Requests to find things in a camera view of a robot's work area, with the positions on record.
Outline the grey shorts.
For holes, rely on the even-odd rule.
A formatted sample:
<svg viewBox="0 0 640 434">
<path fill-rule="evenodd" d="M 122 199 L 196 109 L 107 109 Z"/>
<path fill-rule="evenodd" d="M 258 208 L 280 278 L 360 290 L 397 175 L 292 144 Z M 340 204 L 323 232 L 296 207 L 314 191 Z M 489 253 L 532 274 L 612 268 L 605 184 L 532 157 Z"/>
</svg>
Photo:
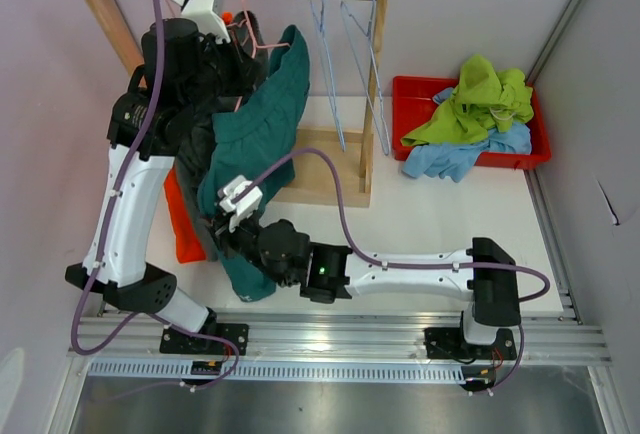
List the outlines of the grey shorts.
<svg viewBox="0 0 640 434">
<path fill-rule="evenodd" d="M 209 169 L 215 148 L 211 115 L 232 111 L 237 102 L 235 97 L 221 97 L 212 108 L 196 115 L 191 133 L 184 139 L 164 182 L 176 258 L 181 264 L 218 259 L 215 244 L 201 221 L 197 190 Z"/>
</svg>

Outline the orange shorts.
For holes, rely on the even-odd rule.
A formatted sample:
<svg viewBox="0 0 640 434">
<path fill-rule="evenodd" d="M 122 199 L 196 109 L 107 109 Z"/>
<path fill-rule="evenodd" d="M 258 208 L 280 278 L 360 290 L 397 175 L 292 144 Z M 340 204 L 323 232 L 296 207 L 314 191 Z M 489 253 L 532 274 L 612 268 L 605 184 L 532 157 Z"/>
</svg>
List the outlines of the orange shorts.
<svg viewBox="0 0 640 434">
<path fill-rule="evenodd" d="M 164 193 L 179 263 L 215 261 L 214 241 L 198 207 L 197 191 L 209 170 L 216 140 L 211 115 L 217 105 L 208 90 L 203 38 L 193 21 L 163 21 L 165 61 L 161 105 L 176 116 L 168 126 L 179 148 Z"/>
</svg>

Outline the teal shorts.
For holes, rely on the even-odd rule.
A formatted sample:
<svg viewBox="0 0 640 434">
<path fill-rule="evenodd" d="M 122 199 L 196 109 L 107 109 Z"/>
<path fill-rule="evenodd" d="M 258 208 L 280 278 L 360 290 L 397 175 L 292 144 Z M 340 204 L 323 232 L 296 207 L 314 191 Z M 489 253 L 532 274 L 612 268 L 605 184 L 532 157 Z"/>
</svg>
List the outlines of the teal shorts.
<svg viewBox="0 0 640 434">
<path fill-rule="evenodd" d="M 310 56 L 296 25 L 285 28 L 279 41 L 288 46 L 272 51 L 266 80 L 237 112 L 212 115 L 216 147 L 201 181 L 197 200 L 206 217 L 215 213 L 218 191 L 238 175 L 256 179 L 288 154 L 296 143 L 298 124 L 310 88 Z M 273 172 L 261 185 L 259 213 L 284 186 L 295 179 L 293 161 Z M 240 256 L 228 258 L 218 250 L 220 262 L 234 293 L 243 302 L 257 302 L 276 291 L 276 283 Z"/>
</svg>

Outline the blue wire hanger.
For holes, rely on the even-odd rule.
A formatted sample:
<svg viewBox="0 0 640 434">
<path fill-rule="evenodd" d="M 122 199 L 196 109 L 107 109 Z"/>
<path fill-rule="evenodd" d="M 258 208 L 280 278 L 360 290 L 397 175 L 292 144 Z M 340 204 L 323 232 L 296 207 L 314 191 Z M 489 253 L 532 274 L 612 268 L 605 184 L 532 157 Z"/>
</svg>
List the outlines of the blue wire hanger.
<svg viewBox="0 0 640 434">
<path fill-rule="evenodd" d="M 341 124 L 340 115 L 337 108 L 337 96 L 335 89 L 335 80 L 331 53 L 326 37 L 325 25 L 325 6 L 326 0 L 320 0 L 320 9 L 317 10 L 314 3 L 310 2 L 310 11 L 314 22 L 314 32 L 318 43 L 320 66 L 322 69 L 323 81 L 329 102 L 329 108 L 334 121 L 334 127 L 338 136 L 338 142 L 343 152 L 346 151 L 346 141 L 344 131 Z"/>
<path fill-rule="evenodd" d="M 389 156 L 391 153 L 391 135 L 383 100 L 383 89 L 380 79 L 379 62 L 379 35 L 384 34 L 386 4 L 380 0 L 369 0 L 369 14 L 363 23 L 352 12 L 347 1 L 340 2 L 340 16 L 344 33 L 351 50 L 356 71 L 361 81 L 365 99 L 365 111 L 363 132 L 369 130 L 374 133 L 379 142 L 382 153 Z M 361 56 L 357 53 L 355 40 L 360 36 L 366 41 L 366 54 L 368 55 L 368 68 L 365 69 Z"/>
</svg>

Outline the light blue shorts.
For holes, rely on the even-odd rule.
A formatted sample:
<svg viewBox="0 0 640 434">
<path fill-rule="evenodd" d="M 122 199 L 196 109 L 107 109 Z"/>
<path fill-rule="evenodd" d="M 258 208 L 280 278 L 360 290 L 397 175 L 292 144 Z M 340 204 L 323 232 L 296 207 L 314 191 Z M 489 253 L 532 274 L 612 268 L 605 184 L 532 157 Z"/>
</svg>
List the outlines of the light blue shorts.
<svg viewBox="0 0 640 434">
<path fill-rule="evenodd" d="M 449 97 L 454 88 L 448 90 L 448 95 L 439 104 Z M 411 147 L 403 172 L 413 178 L 425 175 L 431 178 L 448 178 L 458 183 L 474 167 L 483 152 L 529 155 L 531 151 L 527 123 L 516 123 L 506 133 L 492 129 L 486 140 L 474 144 L 443 143 Z"/>
</svg>

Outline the lime green shorts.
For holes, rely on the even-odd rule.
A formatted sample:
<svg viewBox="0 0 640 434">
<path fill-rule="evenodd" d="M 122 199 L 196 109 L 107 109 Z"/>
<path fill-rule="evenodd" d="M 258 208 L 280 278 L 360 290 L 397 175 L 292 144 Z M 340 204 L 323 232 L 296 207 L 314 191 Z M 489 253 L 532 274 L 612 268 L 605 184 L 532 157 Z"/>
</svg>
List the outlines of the lime green shorts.
<svg viewBox="0 0 640 434">
<path fill-rule="evenodd" d="M 401 144 L 474 144 L 486 140 L 492 129 L 506 133 L 534 117 L 532 96 L 523 71 L 497 71 L 488 59 L 475 54 L 460 68 L 449 97 L 426 123 L 405 134 Z"/>
</svg>

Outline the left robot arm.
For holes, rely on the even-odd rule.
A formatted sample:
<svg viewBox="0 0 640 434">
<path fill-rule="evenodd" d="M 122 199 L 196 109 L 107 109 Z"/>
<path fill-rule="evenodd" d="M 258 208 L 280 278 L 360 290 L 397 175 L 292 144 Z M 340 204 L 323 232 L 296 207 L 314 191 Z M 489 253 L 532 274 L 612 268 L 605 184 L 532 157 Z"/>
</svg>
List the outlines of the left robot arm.
<svg viewBox="0 0 640 434">
<path fill-rule="evenodd" d="M 161 19 L 142 36 L 143 62 L 114 104 L 107 138 L 109 179 L 99 225 L 81 263 L 65 279 L 85 295 L 146 314 L 182 332 L 197 354 L 216 344 L 216 315 L 178 288 L 176 277 L 146 261 L 154 209 L 196 119 L 223 95 L 238 96 L 259 77 L 259 63 L 241 45 L 241 26 L 226 40 L 194 21 Z"/>
</svg>

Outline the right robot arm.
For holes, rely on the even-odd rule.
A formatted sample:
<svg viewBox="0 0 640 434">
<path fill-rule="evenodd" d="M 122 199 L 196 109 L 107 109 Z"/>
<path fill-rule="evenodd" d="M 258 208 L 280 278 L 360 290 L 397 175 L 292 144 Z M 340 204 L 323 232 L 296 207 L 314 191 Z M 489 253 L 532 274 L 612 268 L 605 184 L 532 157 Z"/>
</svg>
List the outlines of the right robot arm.
<svg viewBox="0 0 640 434">
<path fill-rule="evenodd" d="M 445 254 L 383 256 L 314 242 L 288 220 L 262 226 L 257 215 L 233 224 L 230 215 L 219 214 L 209 232 L 224 254 L 245 259 L 281 287 L 297 287 L 312 302 L 376 294 L 463 301 L 456 343 L 468 357 L 481 356 L 499 330 L 521 322 L 515 262 L 490 238 L 475 237 L 470 248 Z"/>
</svg>

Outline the wooden clothes rack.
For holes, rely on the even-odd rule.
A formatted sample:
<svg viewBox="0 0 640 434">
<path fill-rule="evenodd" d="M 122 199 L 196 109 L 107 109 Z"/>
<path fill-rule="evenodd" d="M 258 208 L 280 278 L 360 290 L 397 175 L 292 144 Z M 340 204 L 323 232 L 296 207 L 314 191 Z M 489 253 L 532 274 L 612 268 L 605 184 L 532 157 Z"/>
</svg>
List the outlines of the wooden clothes rack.
<svg viewBox="0 0 640 434">
<path fill-rule="evenodd" d="M 138 42 L 134 39 L 125 18 L 115 0 L 84 0 L 105 34 L 108 42 L 123 64 L 132 74 L 142 64 Z M 383 44 L 379 35 L 379 62 Z M 297 148 L 315 148 L 323 151 L 335 165 L 339 175 L 343 202 L 348 207 L 367 208 L 370 205 L 373 174 L 374 138 L 369 130 L 346 133 L 346 151 L 339 146 L 338 136 L 327 127 L 301 127 L 297 134 Z M 335 187 L 329 167 L 318 157 L 304 154 L 294 159 L 296 179 L 283 188 L 275 200 L 297 204 L 335 205 Z"/>
</svg>

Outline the red plastic bin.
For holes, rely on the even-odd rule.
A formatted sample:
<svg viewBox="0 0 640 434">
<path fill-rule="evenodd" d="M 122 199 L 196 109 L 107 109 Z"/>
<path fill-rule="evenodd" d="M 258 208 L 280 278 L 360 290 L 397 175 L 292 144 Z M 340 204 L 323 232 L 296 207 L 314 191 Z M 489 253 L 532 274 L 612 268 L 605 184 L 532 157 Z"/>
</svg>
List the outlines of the red plastic bin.
<svg viewBox="0 0 640 434">
<path fill-rule="evenodd" d="M 403 146 L 401 138 L 409 131 L 429 121 L 437 105 L 433 97 L 448 87 L 455 87 L 453 78 L 396 76 L 392 82 L 392 134 L 393 157 L 405 161 L 411 147 Z M 531 105 L 534 117 L 527 123 L 530 130 L 532 151 L 529 155 L 483 152 L 477 159 L 477 167 L 532 170 L 552 158 L 550 141 L 536 91 Z"/>
</svg>

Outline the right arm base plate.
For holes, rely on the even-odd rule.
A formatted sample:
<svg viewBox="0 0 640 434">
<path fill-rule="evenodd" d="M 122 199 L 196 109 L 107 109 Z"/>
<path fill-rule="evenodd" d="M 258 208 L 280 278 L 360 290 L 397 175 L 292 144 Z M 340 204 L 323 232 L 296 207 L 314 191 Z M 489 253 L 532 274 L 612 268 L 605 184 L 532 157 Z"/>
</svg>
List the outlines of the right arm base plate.
<svg viewBox="0 0 640 434">
<path fill-rule="evenodd" d="M 517 358 L 513 333 L 508 328 L 497 331 L 491 345 L 469 344 L 463 340 L 460 327 L 430 327 L 423 331 L 427 358 L 452 360 L 470 364 L 477 360 L 515 360 Z"/>
</svg>

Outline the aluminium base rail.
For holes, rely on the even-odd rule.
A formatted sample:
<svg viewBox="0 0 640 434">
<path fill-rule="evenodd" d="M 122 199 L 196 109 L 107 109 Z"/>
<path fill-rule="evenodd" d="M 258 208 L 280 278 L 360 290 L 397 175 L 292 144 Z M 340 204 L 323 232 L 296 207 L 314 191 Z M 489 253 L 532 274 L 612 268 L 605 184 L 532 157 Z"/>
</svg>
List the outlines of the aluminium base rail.
<svg viewBox="0 0 640 434">
<path fill-rule="evenodd" d="M 249 326 L 247 360 L 408 363 L 425 359 L 423 331 L 454 327 L 441 313 L 355 315 L 221 310 L 222 323 Z M 523 321 L 525 365 L 609 366 L 603 330 L 574 319 Z"/>
</svg>

